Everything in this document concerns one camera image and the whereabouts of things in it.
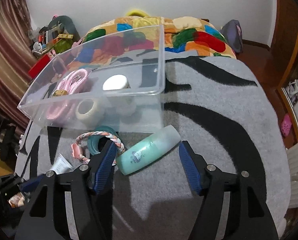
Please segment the person left hand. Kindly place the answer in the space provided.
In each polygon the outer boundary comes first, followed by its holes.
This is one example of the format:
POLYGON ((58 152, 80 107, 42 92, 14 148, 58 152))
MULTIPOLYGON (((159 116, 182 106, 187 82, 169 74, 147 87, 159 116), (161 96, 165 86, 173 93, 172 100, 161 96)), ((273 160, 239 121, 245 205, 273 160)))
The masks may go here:
POLYGON ((14 196, 12 196, 8 200, 8 203, 10 204, 10 206, 12 208, 21 207, 21 206, 24 206, 24 204, 26 203, 26 198, 23 195, 23 193, 19 192, 19 193, 15 194, 14 196))

